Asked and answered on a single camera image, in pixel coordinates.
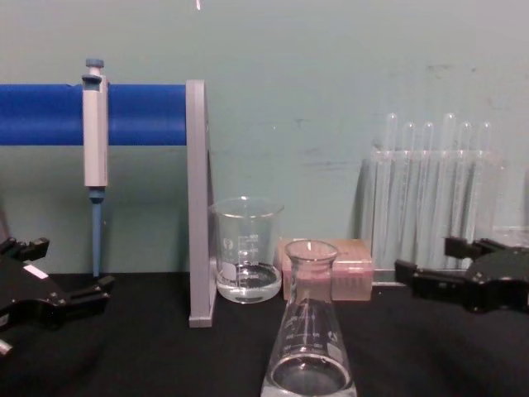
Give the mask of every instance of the blue pipette tip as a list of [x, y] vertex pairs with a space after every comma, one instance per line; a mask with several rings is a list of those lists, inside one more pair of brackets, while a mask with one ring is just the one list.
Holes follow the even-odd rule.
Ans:
[[102, 201], [105, 199], [104, 188], [90, 188], [90, 201], [92, 202], [92, 272], [94, 277], [99, 277], [101, 269], [101, 244], [102, 244]]

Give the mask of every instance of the wall stain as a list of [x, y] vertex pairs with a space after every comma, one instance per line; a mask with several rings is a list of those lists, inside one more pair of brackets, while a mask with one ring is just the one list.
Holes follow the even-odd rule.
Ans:
[[296, 126], [298, 126], [299, 129], [301, 129], [302, 124], [304, 122], [311, 122], [308, 118], [296, 118], [294, 119], [294, 122], [296, 123]]
[[390, 79], [398, 79], [398, 78], [400, 78], [400, 77], [402, 77], [404, 75], [405, 75], [405, 73], [400, 71], [400, 70], [394, 70], [393, 72], [389, 72], [388, 73], [388, 77]]
[[279, 124], [284, 124], [284, 122], [255, 122], [253, 124], [256, 126], [277, 126]]
[[444, 73], [454, 69], [453, 64], [435, 64], [427, 65], [427, 72], [434, 75], [438, 80], [443, 80], [445, 78]]
[[313, 161], [310, 163], [303, 164], [303, 167], [306, 168], [314, 168], [314, 167], [322, 167], [322, 168], [330, 168], [330, 167], [336, 167], [339, 166], [341, 168], [345, 168], [347, 165], [354, 164], [354, 161]]
[[333, 171], [343, 171], [347, 170], [347, 167], [329, 167], [329, 168], [321, 168], [317, 171], [319, 172], [333, 172]]
[[494, 103], [493, 99], [490, 98], [490, 97], [487, 97], [485, 99], [485, 102], [487, 102], [487, 105], [488, 107], [491, 109], [491, 110], [509, 110], [508, 107], [503, 107], [503, 106], [498, 106]]
[[319, 147], [311, 147], [310, 149], [305, 149], [302, 151], [304, 155], [320, 155], [322, 153], [322, 149]]

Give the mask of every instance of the glassware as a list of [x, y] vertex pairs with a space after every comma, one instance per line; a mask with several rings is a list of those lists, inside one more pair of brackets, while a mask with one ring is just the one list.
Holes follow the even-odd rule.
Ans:
[[242, 196], [215, 203], [217, 290], [226, 299], [252, 304], [270, 299], [281, 288], [274, 266], [279, 214], [284, 206], [266, 198]]
[[356, 397], [346, 348], [331, 299], [338, 255], [317, 240], [289, 243], [292, 292], [269, 360], [261, 397]]

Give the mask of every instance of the gray stand upright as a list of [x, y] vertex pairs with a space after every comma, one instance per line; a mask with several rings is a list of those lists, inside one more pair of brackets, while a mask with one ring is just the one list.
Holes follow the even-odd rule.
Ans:
[[188, 149], [189, 272], [191, 315], [189, 327], [212, 326], [217, 286], [216, 242], [213, 218], [206, 87], [202, 80], [186, 82], [186, 134]]

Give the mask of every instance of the black table surface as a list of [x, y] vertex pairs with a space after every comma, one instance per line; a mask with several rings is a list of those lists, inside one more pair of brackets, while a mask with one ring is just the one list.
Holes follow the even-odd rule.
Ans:
[[[56, 275], [65, 289], [91, 282]], [[285, 302], [217, 297], [212, 328], [189, 328], [188, 276], [116, 275], [102, 316], [56, 331], [0, 337], [0, 396], [259, 397]], [[375, 288], [369, 302], [336, 302], [359, 397], [528, 396], [529, 317], [473, 315]]]

